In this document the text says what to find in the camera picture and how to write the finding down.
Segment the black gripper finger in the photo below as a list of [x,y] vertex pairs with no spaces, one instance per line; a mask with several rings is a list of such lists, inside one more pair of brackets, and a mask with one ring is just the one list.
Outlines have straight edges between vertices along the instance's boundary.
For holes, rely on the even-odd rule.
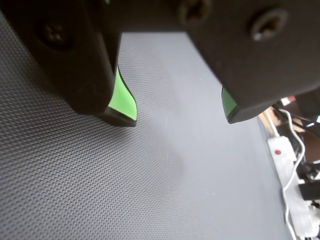
[[1,13],[57,93],[78,114],[135,127],[138,110],[118,65],[122,35],[102,16],[106,0],[3,0]]
[[230,124],[320,86],[317,0],[183,0],[179,20],[233,100]]

